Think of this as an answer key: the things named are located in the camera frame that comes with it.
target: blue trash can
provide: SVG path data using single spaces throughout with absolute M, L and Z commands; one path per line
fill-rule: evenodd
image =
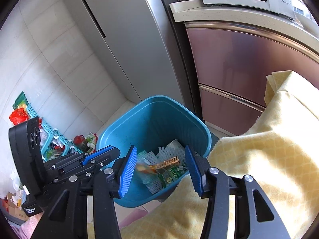
M 119 148 L 124 157 L 131 145 L 138 152 L 146 150 L 158 153 L 158 147 L 166 146 L 174 139 L 185 147 L 190 145 L 201 156 L 207 157 L 212 146 L 208 128 L 192 112 L 167 96 L 153 96 L 140 102 L 116 120 L 101 134 L 97 149 L 108 145 Z M 138 207 L 174 188 L 185 173 L 170 186 L 151 194 L 134 173 L 129 191 L 122 199 L 114 201 L 123 207 Z

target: metal bolt head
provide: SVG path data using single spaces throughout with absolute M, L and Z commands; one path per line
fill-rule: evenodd
M 76 175 L 72 175 L 72 176 L 70 176 L 70 178 L 69 178 L 69 181 L 70 182 L 76 182 L 78 180 L 78 177 L 76 176 Z
M 209 172 L 210 172 L 211 174 L 218 174 L 218 173 L 219 173 L 219 170 L 218 170 L 217 168 L 215 168 L 215 167 L 210 167 L 210 168 L 209 168 Z
M 105 174 L 112 174 L 113 173 L 113 169 L 112 168 L 105 168 L 104 169 L 104 173 Z
M 252 182 L 254 180 L 254 178 L 251 177 L 250 175 L 245 175 L 245 180 L 248 182 Z

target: yellow cloth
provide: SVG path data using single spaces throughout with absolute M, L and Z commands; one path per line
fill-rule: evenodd
M 301 238 L 319 212 L 319 91 L 292 71 L 267 76 L 267 108 L 244 135 L 220 139 L 208 160 L 227 175 L 252 175 L 291 238 Z M 152 213 L 121 230 L 122 238 L 200 238 L 207 199 L 186 176 Z M 228 238 L 234 235 L 234 201 Z

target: cabinet drawer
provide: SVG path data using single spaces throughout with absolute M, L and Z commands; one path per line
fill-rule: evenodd
M 266 76 L 292 70 L 319 88 L 319 65 L 273 40 L 247 33 L 188 28 L 198 82 L 265 106 Z
M 200 89 L 203 119 L 241 135 L 255 123 L 261 112 L 237 101 Z

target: silver refrigerator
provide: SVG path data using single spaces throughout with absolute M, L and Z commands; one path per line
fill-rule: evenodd
M 202 117 L 194 59 L 179 0 L 64 0 L 85 38 L 123 94 L 138 103 L 167 95 Z

